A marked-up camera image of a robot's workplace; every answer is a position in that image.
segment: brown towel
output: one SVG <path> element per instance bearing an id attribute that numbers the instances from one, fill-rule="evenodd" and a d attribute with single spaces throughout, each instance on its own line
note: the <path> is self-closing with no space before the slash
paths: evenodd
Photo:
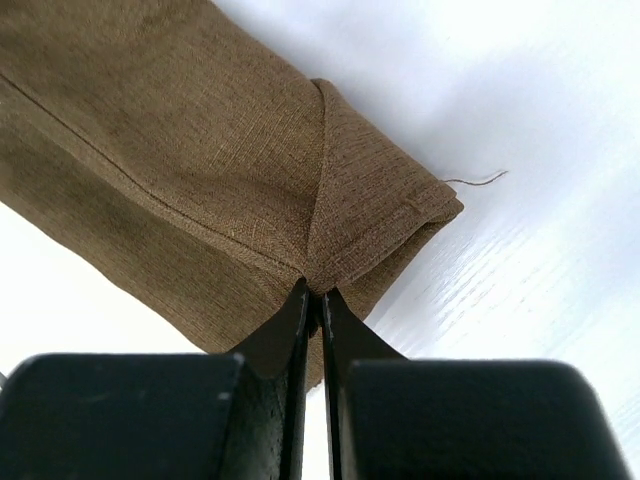
<path id="1" fill-rule="evenodd" d="M 0 70 L 0 201 L 207 352 L 300 276 L 366 316 L 462 208 L 207 0 L 0 0 Z"/>

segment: brown cloth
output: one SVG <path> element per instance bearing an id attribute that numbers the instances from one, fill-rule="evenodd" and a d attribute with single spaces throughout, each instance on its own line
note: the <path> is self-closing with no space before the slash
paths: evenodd
<path id="1" fill-rule="evenodd" d="M 0 0 L 0 74 L 0 201 L 207 352 L 300 276 L 363 318 L 462 208 L 206 0 Z"/>

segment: white surface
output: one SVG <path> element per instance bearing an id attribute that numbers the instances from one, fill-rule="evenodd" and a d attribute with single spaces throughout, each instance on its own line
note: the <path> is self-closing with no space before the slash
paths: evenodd
<path id="1" fill-rule="evenodd" d="M 412 357 L 553 358 L 598 391 L 640 474 L 640 25 L 635 1 L 218 0 L 458 186 L 465 212 L 368 322 Z M 0 369 L 42 351 L 193 351 L 0 208 Z M 305 478 L 328 478 L 321 392 Z"/>

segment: loose thread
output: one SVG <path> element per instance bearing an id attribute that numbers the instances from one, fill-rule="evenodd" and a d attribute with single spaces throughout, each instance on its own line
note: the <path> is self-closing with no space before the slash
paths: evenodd
<path id="1" fill-rule="evenodd" d="M 489 185 L 490 183 L 495 182 L 497 179 L 506 175 L 507 173 L 509 173 L 509 170 L 503 170 L 502 172 L 498 173 L 495 177 L 491 178 L 490 180 L 487 180 L 486 182 L 476 183 L 476 182 L 468 182 L 467 180 L 462 180 L 461 178 L 450 178 L 449 180 L 444 180 L 444 183 L 463 183 L 465 185 L 471 185 L 473 187 L 482 187 L 484 185 Z"/>

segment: white background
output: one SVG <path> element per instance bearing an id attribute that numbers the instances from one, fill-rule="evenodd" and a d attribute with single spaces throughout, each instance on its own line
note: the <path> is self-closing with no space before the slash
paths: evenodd
<path id="1" fill-rule="evenodd" d="M 640 4 L 217 0 L 332 80 L 466 209 L 368 324 L 411 357 L 552 358 L 597 390 L 640 473 Z M 46 351 L 197 351 L 0 205 L 0 371 Z M 328 478 L 322 392 L 305 478 Z"/>

